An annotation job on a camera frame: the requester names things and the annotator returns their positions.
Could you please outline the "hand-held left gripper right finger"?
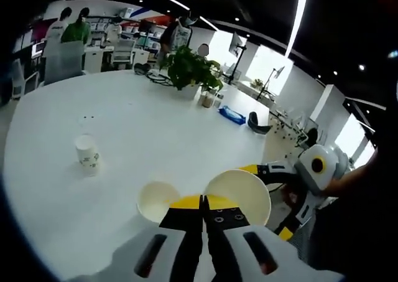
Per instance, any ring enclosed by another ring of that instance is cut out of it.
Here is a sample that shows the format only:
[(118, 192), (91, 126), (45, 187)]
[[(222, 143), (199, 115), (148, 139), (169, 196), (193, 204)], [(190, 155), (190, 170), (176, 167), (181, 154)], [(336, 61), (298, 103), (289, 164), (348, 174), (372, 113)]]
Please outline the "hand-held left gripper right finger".
[(211, 208), (202, 203), (215, 281), (343, 281), (344, 276), (316, 270), (303, 262), (297, 249), (262, 225), (250, 225), (236, 204)]

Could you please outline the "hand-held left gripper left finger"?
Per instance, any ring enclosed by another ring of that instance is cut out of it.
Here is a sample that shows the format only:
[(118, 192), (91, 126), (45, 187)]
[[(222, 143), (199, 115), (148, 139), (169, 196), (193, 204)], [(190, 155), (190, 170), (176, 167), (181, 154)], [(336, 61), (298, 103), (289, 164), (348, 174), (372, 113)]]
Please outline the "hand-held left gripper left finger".
[(106, 281), (193, 281), (202, 251), (203, 196), (172, 203), (157, 227), (119, 247)]

